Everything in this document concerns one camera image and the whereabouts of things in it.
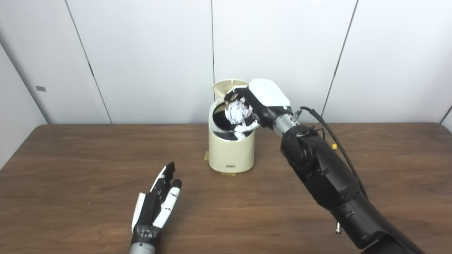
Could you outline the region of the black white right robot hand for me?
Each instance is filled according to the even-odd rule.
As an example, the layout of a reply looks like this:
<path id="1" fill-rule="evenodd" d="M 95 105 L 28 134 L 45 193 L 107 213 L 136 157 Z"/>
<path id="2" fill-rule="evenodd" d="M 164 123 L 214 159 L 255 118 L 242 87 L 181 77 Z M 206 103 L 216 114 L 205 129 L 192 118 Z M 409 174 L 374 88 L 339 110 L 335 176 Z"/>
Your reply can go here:
<path id="1" fill-rule="evenodd" d="M 297 125 L 291 120 L 293 111 L 289 99 L 271 80 L 253 79 L 248 85 L 235 85 L 227 90 L 224 100 L 229 103 L 242 98 L 251 108 L 251 115 L 236 124 L 234 132 L 253 131 L 261 126 L 282 137 Z"/>

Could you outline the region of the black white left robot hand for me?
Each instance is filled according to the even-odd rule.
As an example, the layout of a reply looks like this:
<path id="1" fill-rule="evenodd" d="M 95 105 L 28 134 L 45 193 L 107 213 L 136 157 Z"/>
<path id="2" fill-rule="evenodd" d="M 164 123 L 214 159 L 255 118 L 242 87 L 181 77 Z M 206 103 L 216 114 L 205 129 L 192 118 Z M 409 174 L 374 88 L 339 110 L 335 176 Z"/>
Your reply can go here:
<path id="1" fill-rule="evenodd" d="M 150 191 L 139 193 L 131 224 L 131 244 L 159 245 L 182 188 L 182 181 L 174 180 L 175 171 L 176 164 L 171 161 L 159 172 Z"/>

